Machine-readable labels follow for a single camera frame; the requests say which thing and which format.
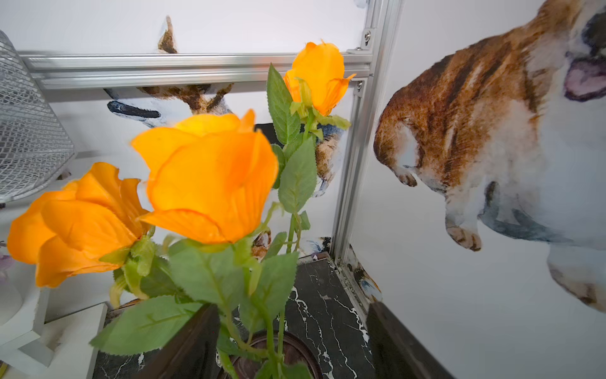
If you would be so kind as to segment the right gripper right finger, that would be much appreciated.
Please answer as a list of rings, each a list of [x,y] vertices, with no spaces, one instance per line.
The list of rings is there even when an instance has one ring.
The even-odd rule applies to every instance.
[[[454,378],[385,304],[370,304],[366,324],[376,377]]]

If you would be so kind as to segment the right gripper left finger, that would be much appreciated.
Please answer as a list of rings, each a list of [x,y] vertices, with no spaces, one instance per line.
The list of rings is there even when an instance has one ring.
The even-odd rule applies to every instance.
[[[202,306],[136,377],[212,378],[219,330],[218,307]]]

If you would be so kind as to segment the orange rose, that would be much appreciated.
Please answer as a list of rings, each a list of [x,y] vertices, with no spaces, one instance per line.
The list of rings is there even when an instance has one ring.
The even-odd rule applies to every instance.
[[[41,195],[9,229],[7,248],[16,261],[36,268],[37,287],[59,287],[66,279],[112,272],[110,303],[123,292],[146,300],[164,295],[181,299],[184,291],[160,259],[160,280],[127,269],[129,254],[149,236],[151,212],[138,196],[139,179],[119,177],[117,167],[93,164],[81,179]]]
[[[161,129],[153,129],[138,137],[151,142],[151,157],[163,152],[186,153],[186,170],[182,178],[193,188],[195,198],[215,202],[217,197],[208,189],[219,177],[230,171],[230,163],[238,156],[237,143],[246,135],[244,118],[230,115],[198,115],[170,129],[170,140],[161,145]],[[247,281],[267,254],[284,255],[288,249],[291,215],[279,207],[279,190],[273,187],[264,203],[261,228],[233,241],[202,243],[178,232],[180,239],[165,249],[165,260],[171,278],[185,295],[149,298],[124,312],[92,340],[92,345],[112,355],[133,355],[164,347],[170,338],[199,311],[202,306],[218,307],[220,330],[218,355],[229,362],[235,350],[262,355],[252,348],[256,333],[243,322],[241,304],[247,293]],[[274,317],[272,328],[284,333],[285,316]]]
[[[320,123],[347,128],[332,109],[344,97],[350,78],[339,49],[333,44],[309,43],[289,71],[268,72],[268,107],[282,148],[253,132],[253,114],[242,123],[246,135],[238,140],[238,156],[230,171],[208,189],[215,202],[201,200],[186,186],[186,153],[163,152],[152,158],[151,142],[138,137],[134,148],[151,167],[149,196],[154,206],[151,223],[202,243],[233,241],[261,228],[264,203],[273,187],[279,190],[279,207],[291,215],[286,254],[267,254],[247,281],[241,304],[243,322],[251,331],[266,328],[268,343],[278,332],[271,326],[282,317],[294,285],[298,244],[304,227],[303,207],[312,196],[317,177],[317,141]]]

